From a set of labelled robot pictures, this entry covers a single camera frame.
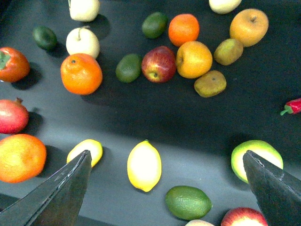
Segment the green apple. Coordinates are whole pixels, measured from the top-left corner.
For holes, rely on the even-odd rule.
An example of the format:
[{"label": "green apple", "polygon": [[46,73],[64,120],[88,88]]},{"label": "green apple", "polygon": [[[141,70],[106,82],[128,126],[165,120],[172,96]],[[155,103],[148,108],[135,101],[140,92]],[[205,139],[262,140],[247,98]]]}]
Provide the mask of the green apple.
[{"label": "green apple", "polygon": [[91,22],[95,20],[99,13],[99,0],[68,0],[70,17],[81,22]]},{"label": "green apple", "polygon": [[209,0],[209,6],[217,14],[227,14],[239,6],[241,0]]},{"label": "green apple", "polygon": [[99,40],[88,28],[89,26],[78,27],[67,35],[66,48],[70,55],[86,53],[97,58],[100,52]]},{"label": "green apple", "polygon": [[242,181],[248,183],[244,168],[243,156],[251,150],[262,158],[283,169],[283,160],[280,153],[269,143],[262,140],[249,140],[239,144],[234,148],[231,155],[231,166],[236,176]]}]

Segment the white pear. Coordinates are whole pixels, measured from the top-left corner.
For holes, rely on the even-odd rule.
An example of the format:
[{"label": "white pear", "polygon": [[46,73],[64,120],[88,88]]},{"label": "white pear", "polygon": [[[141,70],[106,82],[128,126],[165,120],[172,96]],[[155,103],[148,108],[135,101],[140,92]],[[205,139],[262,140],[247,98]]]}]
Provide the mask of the white pear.
[{"label": "white pear", "polygon": [[71,19],[82,22],[93,21],[100,9],[99,0],[68,0]]},{"label": "white pear", "polygon": [[210,8],[217,14],[227,14],[239,6],[241,0],[209,0]]},{"label": "white pear", "polygon": [[67,35],[66,48],[70,55],[86,53],[94,58],[97,58],[99,55],[99,40],[88,27],[89,26],[75,28]]}]

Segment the chili pepper stem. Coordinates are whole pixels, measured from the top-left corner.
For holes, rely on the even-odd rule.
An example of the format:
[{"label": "chili pepper stem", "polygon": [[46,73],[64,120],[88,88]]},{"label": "chili pepper stem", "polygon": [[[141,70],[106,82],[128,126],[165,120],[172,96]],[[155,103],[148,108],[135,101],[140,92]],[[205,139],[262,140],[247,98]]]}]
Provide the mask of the chili pepper stem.
[{"label": "chili pepper stem", "polygon": [[282,115],[284,115],[285,113],[287,113],[288,111],[289,111],[288,109],[283,110],[282,112],[280,112],[280,115],[282,116]]}]

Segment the pomegranate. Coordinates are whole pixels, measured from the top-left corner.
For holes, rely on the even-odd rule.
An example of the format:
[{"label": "pomegranate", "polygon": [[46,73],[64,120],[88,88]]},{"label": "pomegranate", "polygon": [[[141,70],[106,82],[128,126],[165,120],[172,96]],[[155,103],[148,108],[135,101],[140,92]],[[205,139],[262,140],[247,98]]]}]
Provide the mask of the pomegranate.
[{"label": "pomegranate", "polygon": [[22,105],[22,99],[0,100],[0,133],[15,134],[28,124],[29,113]]}]

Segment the red chili pepper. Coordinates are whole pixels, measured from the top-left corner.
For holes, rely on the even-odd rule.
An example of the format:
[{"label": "red chili pepper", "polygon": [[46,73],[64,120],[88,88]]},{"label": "red chili pepper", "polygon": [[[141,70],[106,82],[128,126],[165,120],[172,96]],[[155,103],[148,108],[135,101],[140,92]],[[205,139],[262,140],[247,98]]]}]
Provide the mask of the red chili pepper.
[{"label": "red chili pepper", "polygon": [[284,115],[285,113],[297,114],[299,112],[301,112],[301,98],[287,102],[280,115]]}]

